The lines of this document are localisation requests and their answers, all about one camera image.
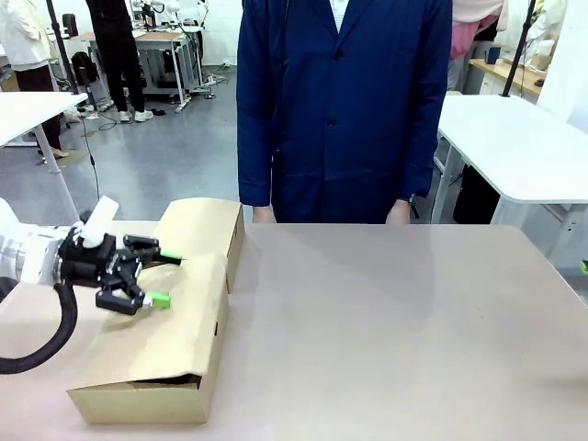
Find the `white sneaker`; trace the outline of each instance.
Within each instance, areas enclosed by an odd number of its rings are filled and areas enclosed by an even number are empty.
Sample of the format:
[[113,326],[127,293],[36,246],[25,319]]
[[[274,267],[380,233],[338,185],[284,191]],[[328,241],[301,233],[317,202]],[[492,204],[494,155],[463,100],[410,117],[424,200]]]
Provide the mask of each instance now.
[[150,110],[145,110],[144,112],[135,112],[135,122],[145,122],[151,118],[153,118],[153,112]]
[[120,124],[130,123],[130,112],[129,111],[119,112],[119,119],[120,119]]

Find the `person in blue coat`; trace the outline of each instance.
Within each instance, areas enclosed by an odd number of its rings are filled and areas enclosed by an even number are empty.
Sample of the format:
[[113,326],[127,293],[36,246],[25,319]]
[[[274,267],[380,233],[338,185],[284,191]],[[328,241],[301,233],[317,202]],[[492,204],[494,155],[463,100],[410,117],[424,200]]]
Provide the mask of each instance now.
[[410,223],[430,190],[451,0],[246,0],[239,192],[254,221]]

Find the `floor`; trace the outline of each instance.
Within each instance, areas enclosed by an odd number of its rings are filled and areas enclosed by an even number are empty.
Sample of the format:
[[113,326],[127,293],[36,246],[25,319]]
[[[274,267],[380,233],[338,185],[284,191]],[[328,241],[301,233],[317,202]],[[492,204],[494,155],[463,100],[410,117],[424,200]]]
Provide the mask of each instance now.
[[[157,221],[174,199],[212,197],[238,199],[236,154],[235,71],[223,72],[227,82],[216,86],[216,99],[195,97],[180,114],[168,103],[152,102],[167,112],[144,124],[98,130],[106,119],[85,122],[88,143],[96,159],[100,194],[119,204],[117,219]],[[84,127],[74,124],[62,135],[66,150],[87,152]],[[67,223],[59,199],[51,190],[53,176],[39,165],[36,149],[0,151],[0,197],[24,222]],[[89,157],[62,169],[73,201],[80,210],[96,204],[96,182]],[[431,195],[435,194],[435,173]],[[452,188],[457,194],[458,184]],[[428,222],[434,196],[418,202],[420,220]],[[444,221],[450,222],[452,204]]]

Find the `box lid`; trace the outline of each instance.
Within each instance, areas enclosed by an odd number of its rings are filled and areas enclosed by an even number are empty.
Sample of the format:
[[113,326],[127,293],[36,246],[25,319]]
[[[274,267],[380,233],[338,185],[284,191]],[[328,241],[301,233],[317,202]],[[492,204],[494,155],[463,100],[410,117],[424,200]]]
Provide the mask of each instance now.
[[228,255],[242,205],[214,198],[179,199],[169,204],[153,236],[169,253],[185,259],[200,254]]
[[110,313],[79,369],[73,389],[98,385],[203,376],[225,290],[226,257],[204,254],[178,266],[141,272],[145,290],[169,292],[168,310]]

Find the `black pants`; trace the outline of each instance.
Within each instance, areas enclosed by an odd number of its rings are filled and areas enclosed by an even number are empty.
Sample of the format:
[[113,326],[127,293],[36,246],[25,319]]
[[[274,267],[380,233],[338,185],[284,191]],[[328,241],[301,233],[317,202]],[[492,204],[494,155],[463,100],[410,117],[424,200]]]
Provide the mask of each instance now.
[[145,98],[141,83],[141,67],[137,45],[132,33],[102,37],[96,41],[100,58],[107,75],[108,89],[119,112],[127,110],[127,101],[122,90],[122,74],[129,88],[130,103],[136,112],[145,110]]
[[[18,88],[22,92],[53,92],[53,82],[51,81],[49,66],[22,72],[16,71],[16,73]],[[60,119],[60,116],[57,115],[42,124],[49,145],[59,150],[62,149],[62,145],[59,142],[59,135],[62,132]]]

